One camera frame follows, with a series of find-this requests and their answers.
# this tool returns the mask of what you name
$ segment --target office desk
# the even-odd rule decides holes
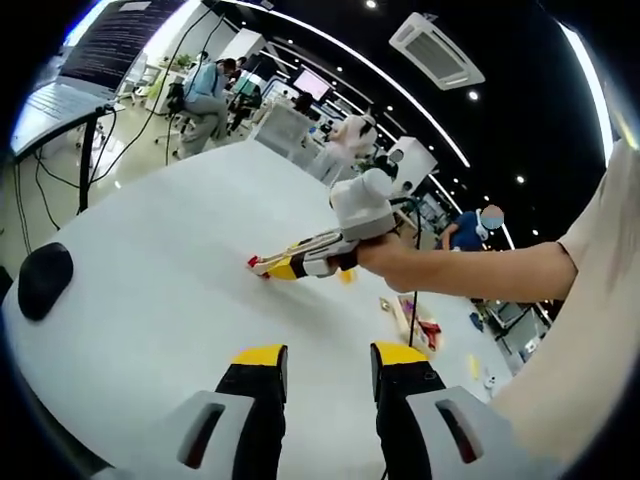
[[[75,273],[49,316],[3,305],[18,367],[79,441],[118,465],[136,434],[199,390],[239,351],[289,345],[282,479],[379,478],[369,344],[396,340],[359,271],[265,282],[246,268],[337,225],[327,190],[254,142],[213,150],[124,187],[54,236]]]

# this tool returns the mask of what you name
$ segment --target hand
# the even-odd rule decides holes
[[[395,234],[363,242],[356,252],[361,267],[384,278],[397,292],[411,290],[407,285],[406,267],[415,253]]]

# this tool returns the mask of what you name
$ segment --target black ceiling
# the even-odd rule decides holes
[[[409,135],[435,147],[440,170],[436,178],[455,192],[460,207],[483,207],[488,195],[505,211],[517,247],[557,239],[590,199],[604,172],[595,107],[573,50],[539,5],[521,2],[498,8],[491,1],[378,0],[378,8],[370,10],[364,0],[273,3],[278,12],[346,43],[398,81],[444,127],[471,168],[406,98],[333,43],[254,9],[223,3],[216,10],[226,12],[237,25],[245,21],[275,43],[313,57],[374,101],[392,105],[392,116]],[[412,12],[437,15],[435,24],[483,72],[486,82],[473,87],[480,94],[478,102],[467,98],[469,89],[439,90],[389,45]],[[565,8],[563,15],[566,12],[573,10]],[[294,56],[279,53],[293,63]],[[344,68],[342,73],[336,71],[338,66]],[[339,86],[338,91],[366,106],[350,89]],[[393,135],[402,134],[390,121],[382,123]],[[525,184],[516,182],[518,175]],[[496,248],[508,248],[501,234],[492,241]]]

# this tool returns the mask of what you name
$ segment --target white table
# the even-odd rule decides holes
[[[53,416],[117,466],[139,432],[215,389],[239,351],[285,343],[279,478],[379,478],[369,344],[398,339],[378,301],[392,293],[362,270],[346,286],[265,282],[245,268],[253,254],[335,226],[326,187],[255,142],[151,174],[53,238],[75,273],[43,322],[24,319],[14,284],[3,313],[18,367]],[[468,386],[471,352],[456,357],[454,345],[443,379]]]

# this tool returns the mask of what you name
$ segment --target yellow object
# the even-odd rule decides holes
[[[469,355],[469,367],[471,368],[471,376],[474,380],[480,378],[480,363],[473,355]]]
[[[424,353],[415,350],[407,345],[399,345],[396,343],[375,342],[375,347],[380,353],[382,366],[398,365],[400,363],[417,363],[428,361]]]
[[[349,285],[357,280],[356,271],[354,269],[347,270],[346,272],[340,271],[338,272],[338,278],[340,278],[343,284]]]
[[[250,348],[238,354],[231,362],[234,365],[262,365],[277,367],[280,351],[284,345],[270,345],[268,347]]]
[[[291,257],[285,257],[280,260],[273,268],[267,272],[273,278],[280,280],[297,280],[296,274],[291,268]]]

